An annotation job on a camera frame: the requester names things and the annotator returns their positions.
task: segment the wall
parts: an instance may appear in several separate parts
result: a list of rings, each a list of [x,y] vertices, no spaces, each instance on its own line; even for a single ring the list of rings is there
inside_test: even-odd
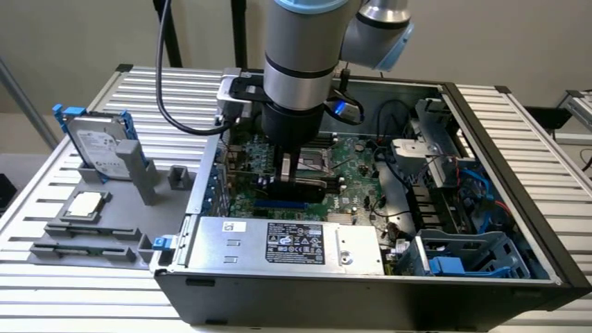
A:
[[[151,0],[2,0],[0,6],[0,55],[40,112],[58,102],[88,105],[118,64],[154,67]],[[174,15],[186,66],[232,66],[230,1],[176,0]],[[0,112],[20,112],[8,98],[2,91]]]
[[[248,0],[252,67],[263,65],[268,1]],[[230,3],[174,1],[187,67],[234,65]],[[410,3],[415,35],[387,76],[508,85],[523,103],[547,106],[566,89],[592,88],[592,1]],[[44,112],[56,102],[88,104],[119,63],[154,66],[156,31],[151,0],[2,0],[0,54]],[[14,110],[6,98],[0,110]]]
[[[250,61],[262,66],[267,0],[250,0]],[[592,89],[591,0],[410,0],[415,33],[392,78],[507,85],[528,105]],[[351,66],[355,74],[375,76]]]

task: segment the motherboard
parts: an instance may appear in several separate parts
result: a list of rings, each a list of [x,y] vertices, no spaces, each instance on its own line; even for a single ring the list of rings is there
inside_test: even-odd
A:
[[[274,145],[260,135],[230,146],[232,217],[327,221],[351,225],[380,225],[371,203],[382,197],[374,161],[378,149],[370,138],[328,135],[300,152],[298,177],[328,182],[320,203],[275,201],[258,183],[274,175]]]

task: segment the metal pole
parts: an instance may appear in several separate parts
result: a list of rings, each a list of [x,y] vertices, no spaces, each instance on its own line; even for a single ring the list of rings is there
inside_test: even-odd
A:
[[[4,60],[0,57],[0,80],[4,86],[7,87],[8,93],[11,94],[16,104],[20,106],[23,113],[31,121],[42,139],[46,141],[46,144],[54,150],[58,146],[59,140],[54,135],[52,129],[47,125],[46,119],[39,114],[35,106],[32,105],[30,98],[27,98],[26,92],[20,89],[19,83],[15,80],[15,77],[8,70],[8,67],[4,63]]]
[[[152,0],[159,21],[163,20],[164,0]],[[175,30],[174,11],[168,11],[167,26],[164,28],[164,45],[167,46],[168,64],[171,67],[183,68],[182,53],[179,50],[178,31]]]
[[[247,68],[247,0],[231,0],[231,10],[235,64],[239,68]]]

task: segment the robotic arm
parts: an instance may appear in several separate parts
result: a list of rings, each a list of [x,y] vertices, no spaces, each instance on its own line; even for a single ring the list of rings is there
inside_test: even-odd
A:
[[[390,71],[410,39],[407,0],[274,0],[267,21],[262,125],[287,153],[319,134],[339,60]]]

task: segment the power supply label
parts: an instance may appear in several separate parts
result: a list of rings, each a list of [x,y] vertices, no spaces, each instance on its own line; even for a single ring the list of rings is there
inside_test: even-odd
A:
[[[266,259],[275,264],[326,264],[323,225],[268,223]]]

